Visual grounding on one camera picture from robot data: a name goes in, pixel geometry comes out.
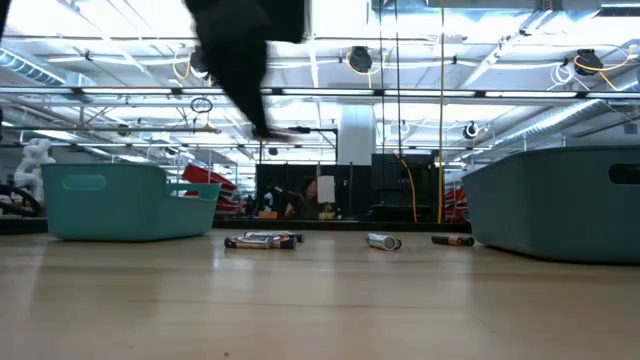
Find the metal pole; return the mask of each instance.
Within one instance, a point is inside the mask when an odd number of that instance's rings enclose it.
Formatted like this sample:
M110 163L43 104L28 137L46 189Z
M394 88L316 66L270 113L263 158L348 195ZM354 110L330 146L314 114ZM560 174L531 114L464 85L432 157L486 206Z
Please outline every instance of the metal pole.
M349 164L349 216L353 214L353 162Z
M209 150L209 162L207 167L207 182L211 184L211 150Z
M176 172L176 184L180 182L180 157L182 156L182 151L178 148L178 157L176 157L176 165L178 166L178 171Z
M178 132L178 133L194 133L205 132L220 134L220 129L211 128L116 128L116 127L61 127L61 126L12 126L8 128L13 131L85 131L85 132Z

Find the white robot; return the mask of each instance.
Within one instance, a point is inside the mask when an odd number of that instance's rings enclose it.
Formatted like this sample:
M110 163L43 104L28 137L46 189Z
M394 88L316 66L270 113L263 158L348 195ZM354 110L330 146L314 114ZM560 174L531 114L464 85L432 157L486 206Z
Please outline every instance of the white robot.
M22 162L13 176L16 187L31 186L31 195L40 203L44 203L42 185L42 164L53 164L55 159L49 157L51 141L47 139L31 139L29 145L22 150Z

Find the red equipment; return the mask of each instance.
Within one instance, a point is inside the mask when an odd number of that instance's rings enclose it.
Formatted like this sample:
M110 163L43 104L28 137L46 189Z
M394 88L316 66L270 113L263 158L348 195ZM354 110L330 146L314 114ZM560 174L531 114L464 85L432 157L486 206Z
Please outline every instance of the red equipment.
M193 184L222 184L218 205L216 207L216 217L230 217L240 214L240 197L237 196L238 187L215 172L211 172L209 181L209 171L193 164L187 165L182 173L182 178ZM187 192L186 196L195 196L194 192Z
M445 222L450 224L462 224L465 222L462 213L467 211L467 194L464 189L449 191L444 196Z

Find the ceiling beam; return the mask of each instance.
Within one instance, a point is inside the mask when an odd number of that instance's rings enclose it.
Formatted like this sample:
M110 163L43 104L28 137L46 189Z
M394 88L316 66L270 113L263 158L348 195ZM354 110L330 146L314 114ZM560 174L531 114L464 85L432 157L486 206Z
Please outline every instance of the ceiling beam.
M551 11L535 11L520 25L518 31L514 34L503 37L496 47L491 50L484 60L476 67L476 69L467 76L466 79L460 82L458 89L469 88L476 80L478 80L484 73L486 73L491 66L500 60L500 58L511 51L513 47L518 44L526 36L530 35L529 30L535 30L544 19L551 15Z

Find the wooden floor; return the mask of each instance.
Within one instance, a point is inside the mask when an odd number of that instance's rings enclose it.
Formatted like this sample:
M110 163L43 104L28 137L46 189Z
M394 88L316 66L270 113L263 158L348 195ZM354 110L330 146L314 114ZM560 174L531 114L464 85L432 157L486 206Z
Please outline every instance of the wooden floor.
M640 270L482 246L225 250L0 238L0 358L638 359Z

